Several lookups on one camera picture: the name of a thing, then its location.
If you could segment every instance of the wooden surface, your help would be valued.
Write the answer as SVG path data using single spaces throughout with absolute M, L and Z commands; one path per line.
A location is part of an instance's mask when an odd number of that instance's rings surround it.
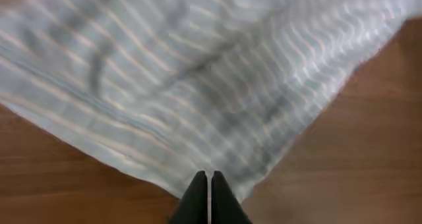
M 255 224 L 422 223 L 422 22 L 407 24 L 243 204 Z M 165 223 L 177 199 L 0 107 L 0 223 Z

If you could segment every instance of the white striped cloth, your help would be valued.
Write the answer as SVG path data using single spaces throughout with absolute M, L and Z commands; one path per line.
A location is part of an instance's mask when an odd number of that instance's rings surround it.
M 416 0 L 23 0 L 0 16 L 0 102 L 180 197 L 239 200 Z

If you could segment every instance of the striped fabric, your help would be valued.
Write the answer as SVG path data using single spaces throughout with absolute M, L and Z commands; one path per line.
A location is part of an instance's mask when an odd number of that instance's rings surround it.
M 416 0 L 23 0 L 0 16 L 0 102 L 180 197 L 239 200 Z

